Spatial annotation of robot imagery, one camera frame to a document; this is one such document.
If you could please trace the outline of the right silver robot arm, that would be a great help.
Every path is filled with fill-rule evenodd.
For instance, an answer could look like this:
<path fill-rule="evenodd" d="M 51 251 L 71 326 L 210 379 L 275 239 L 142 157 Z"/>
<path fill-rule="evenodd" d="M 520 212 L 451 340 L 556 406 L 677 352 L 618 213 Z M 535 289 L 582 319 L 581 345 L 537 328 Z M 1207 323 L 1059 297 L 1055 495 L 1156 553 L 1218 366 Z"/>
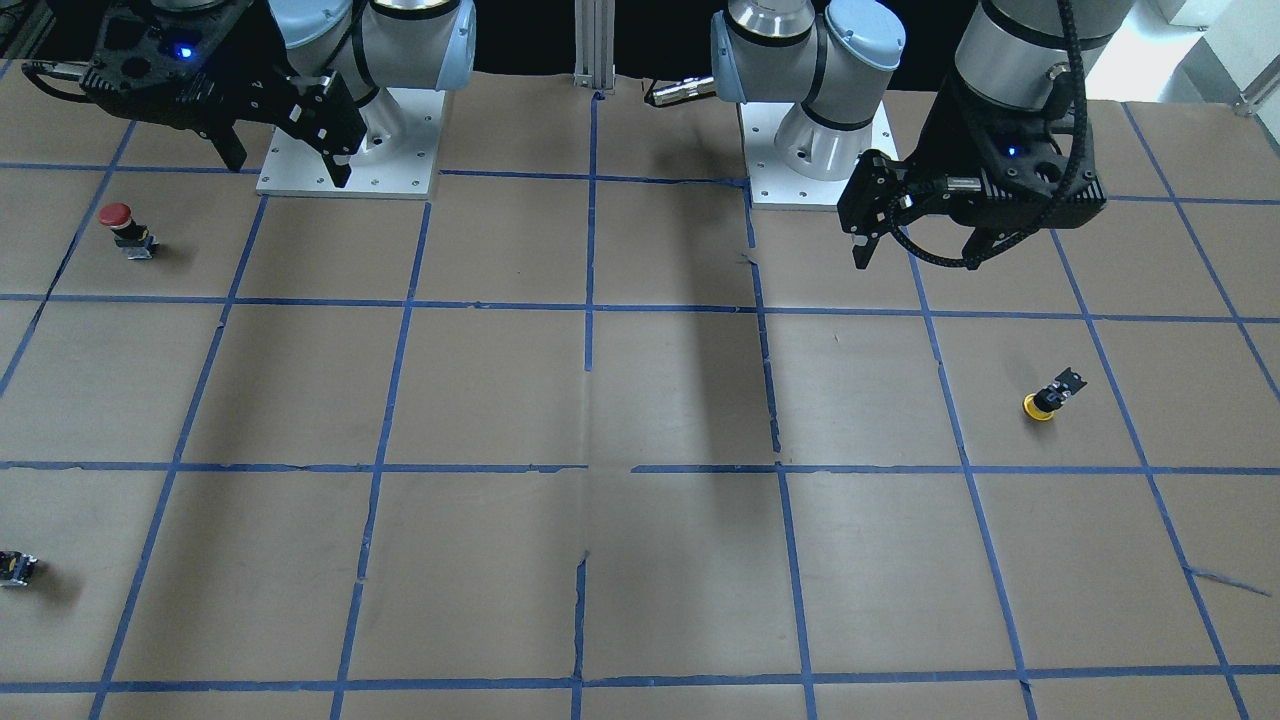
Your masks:
<path fill-rule="evenodd" d="M 84 99 L 187 129 L 229 170 L 241 122 L 271 126 L 257 190 L 425 199 L 447 94 L 474 69 L 471 1 L 110 1 Z"/>

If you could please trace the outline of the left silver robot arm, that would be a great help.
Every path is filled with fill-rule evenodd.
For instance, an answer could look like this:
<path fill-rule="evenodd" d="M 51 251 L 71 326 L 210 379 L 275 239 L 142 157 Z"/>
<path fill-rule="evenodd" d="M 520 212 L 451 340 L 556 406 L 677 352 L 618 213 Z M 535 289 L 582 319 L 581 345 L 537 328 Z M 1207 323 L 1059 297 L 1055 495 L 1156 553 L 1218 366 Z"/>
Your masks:
<path fill-rule="evenodd" d="M 858 269 L 890 236 L 919 260 L 974 270 L 1042 229 L 1076 229 L 1107 204 L 1085 77 L 1126 1 L 982 1 L 914 151 L 868 135 L 908 42 L 878 1 L 731 1 L 710 23 L 716 91 L 786 102 L 787 164 L 845 183 L 836 210 Z"/>

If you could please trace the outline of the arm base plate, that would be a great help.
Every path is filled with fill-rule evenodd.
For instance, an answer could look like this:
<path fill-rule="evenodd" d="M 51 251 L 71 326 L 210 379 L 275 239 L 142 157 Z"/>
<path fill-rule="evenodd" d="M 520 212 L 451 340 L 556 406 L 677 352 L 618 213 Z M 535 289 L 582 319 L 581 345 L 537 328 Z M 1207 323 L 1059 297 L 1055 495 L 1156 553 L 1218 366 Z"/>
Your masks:
<path fill-rule="evenodd" d="M 343 187 L 332 183 L 310 146 L 276 129 L 256 190 L 278 197 L 428 200 L 448 99 L 445 91 L 381 90 L 361 109 L 367 136 L 349 159 Z"/>
<path fill-rule="evenodd" d="M 897 156 L 884 105 L 854 131 L 820 126 L 792 102 L 746 102 L 739 113 L 753 202 L 767 209 L 833 210 L 861 154 Z"/>

